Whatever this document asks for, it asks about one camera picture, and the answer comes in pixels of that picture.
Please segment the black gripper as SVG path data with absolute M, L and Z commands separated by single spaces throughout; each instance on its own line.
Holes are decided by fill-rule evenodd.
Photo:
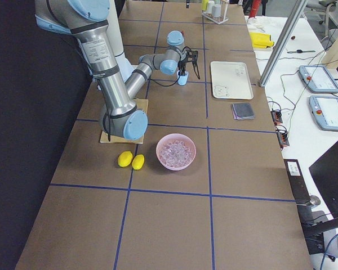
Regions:
M 184 47 L 184 59 L 180 60 L 178 63 L 179 68 L 179 77 L 183 77 L 186 72 L 186 65 L 191 63 L 193 70 L 198 79 L 200 79 L 199 67 L 198 67 L 198 56 L 199 52 L 197 50 L 192 50 L 190 47 Z

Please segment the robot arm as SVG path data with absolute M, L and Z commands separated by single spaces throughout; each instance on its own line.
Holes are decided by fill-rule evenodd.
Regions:
M 165 53 L 143 55 L 138 66 L 132 66 L 124 54 L 114 1 L 36 1 L 35 17 L 41 29 L 78 40 L 85 63 L 104 96 L 100 121 L 109 137 L 134 141 L 145 134 L 148 117 L 137 108 L 134 97 L 153 71 L 178 74 L 181 79 L 189 62 L 198 71 L 198 51 L 186 46 L 177 30 L 168 34 Z

